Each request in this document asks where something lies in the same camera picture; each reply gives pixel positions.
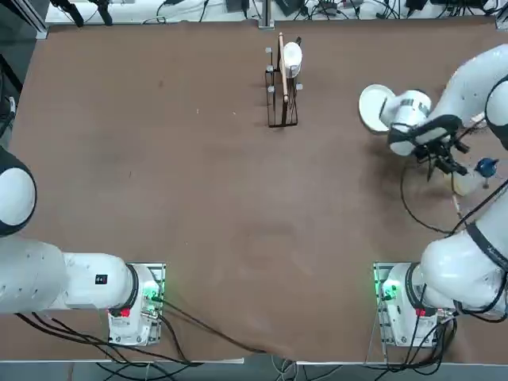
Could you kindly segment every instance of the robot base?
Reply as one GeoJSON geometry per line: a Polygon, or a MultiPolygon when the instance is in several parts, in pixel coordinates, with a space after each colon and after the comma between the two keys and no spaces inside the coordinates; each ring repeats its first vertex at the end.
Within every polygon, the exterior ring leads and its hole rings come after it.
{"type": "MultiPolygon", "coordinates": [[[[417,312],[407,298],[405,278],[411,264],[375,263],[374,282],[378,303],[379,327],[383,351],[385,345],[409,347],[416,325],[417,312]]],[[[437,323],[437,315],[420,316],[413,346],[432,347],[435,335],[422,339],[437,323]]]]}
{"type": "Polygon", "coordinates": [[[163,305],[150,298],[164,298],[166,265],[131,265],[139,279],[136,301],[130,310],[121,311],[120,316],[108,313],[109,341],[122,345],[157,344],[160,341],[159,315],[163,313],[163,305]]]}

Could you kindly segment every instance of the wooden stick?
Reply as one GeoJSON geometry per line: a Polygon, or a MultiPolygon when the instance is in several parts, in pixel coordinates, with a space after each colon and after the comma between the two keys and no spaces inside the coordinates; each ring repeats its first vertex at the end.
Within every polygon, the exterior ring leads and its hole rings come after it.
{"type": "Polygon", "coordinates": [[[284,40],[282,33],[279,33],[279,50],[280,50],[280,74],[283,78],[284,102],[287,102],[289,96],[287,94],[286,64],[284,63],[284,40]]]}

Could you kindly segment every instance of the blue object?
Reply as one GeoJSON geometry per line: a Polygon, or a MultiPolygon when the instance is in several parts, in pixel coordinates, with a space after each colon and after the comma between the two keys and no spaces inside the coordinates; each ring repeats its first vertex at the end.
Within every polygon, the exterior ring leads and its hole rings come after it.
{"type": "Polygon", "coordinates": [[[482,177],[488,179],[495,175],[497,170],[497,163],[499,159],[491,159],[490,157],[484,157],[477,164],[475,171],[481,174],[482,177]]]}

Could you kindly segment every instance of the robotic arm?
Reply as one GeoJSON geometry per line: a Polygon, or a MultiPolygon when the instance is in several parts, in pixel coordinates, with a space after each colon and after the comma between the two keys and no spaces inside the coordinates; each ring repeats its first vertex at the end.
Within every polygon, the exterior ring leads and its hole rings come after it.
{"type": "MultiPolygon", "coordinates": [[[[451,155],[451,148],[469,149],[456,139],[458,130],[483,113],[488,127],[508,149],[507,102],[508,44],[504,44],[463,64],[432,112],[430,98],[422,91],[395,96],[381,85],[364,90],[359,108],[364,124],[373,133],[387,134],[396,154],[417,159],[432,156],[444,173],[466,175],[467,169],[451,155]]],[[[466,229],[430,243],[421,263],[393,266],[382,294],[396,345],[410,344],[407,338],[413,335],[417,314],[421,327],[415,345],[436,324],[437,309],[462,306],[483,312],[488,306],[489,313],[497,315],[508,310],[506,216],[505,192],[466,229]]]]}
{"type": "Polygon", "coordinates": [[[14,235],[29,222],[36,203],[30,170],[0,147],[0,314],[108,309],[111,341],[157,343],[162,306],[147,295],[164,292],[164,266],[126,264],[101,253],[61,252],[14,235]]]}

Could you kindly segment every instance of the metal frame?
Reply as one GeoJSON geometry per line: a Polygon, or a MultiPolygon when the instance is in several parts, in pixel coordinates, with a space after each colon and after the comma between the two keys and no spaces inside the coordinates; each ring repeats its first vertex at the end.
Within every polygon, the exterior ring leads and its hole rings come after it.
{"type": "Polygon", "coordinates": [[[25,21],[36,30],[36,38],[38,40],[45,40],[48,36],[48,27],[44,23],[44,19],[33,8],[29,0],[7,0],[11,1],[17,10],[21,13],[25,21]]]}
{"type": "MultiPolygon", "coordinates": [[[[383,357],[386,364],[389,364],[387,346],[397,346],[391,332],[390,318],[383,305],[382,285],[387,280],[390,270],[398,263],[375,262],[373,265],[375,299],[377,301],[377,314],[379,319],[379,332],[381,335],[381,345],[383,347],[383,357]]],[[[433,334],[432,340],[428,340],[422,345],[423,348],[431,348],[436,344],[436,334],[433,334]]]]}
{"type": "Polygon", "coordinates": [[[275,21],[271,18],[271,0],[263,0],[263,12],[258,27],[264,30],[275,29],[275,21]]]}
{"type": "Polygon", "coordinates": [[[266,48],[265,52],[270,54],[270,64],[264,72],[264,80],[267,91],[267,116],[268,116],[268,127],[272,129],[291,127],[298,124],[298,108],[296,106],[296,95],[298,90],[302,89],[302,84],[296,82],[296,78],[287,78],[286,68],[284,67],[284,57],[282,55],[283,50],[283,34],[279,33],[277,40],[277,66],[274,67],[273,63],[273,51],[271,48],[266,48]],[[277,96],[275,91],[275,76],[276,73],[280,74],[282,87],[283,87],[283,104],[282,104],[282,117],[280,123],[276,122],[276,104],[277,96]],[[270,108],[273,113],[273,118],[270,116],[270,108]]]}

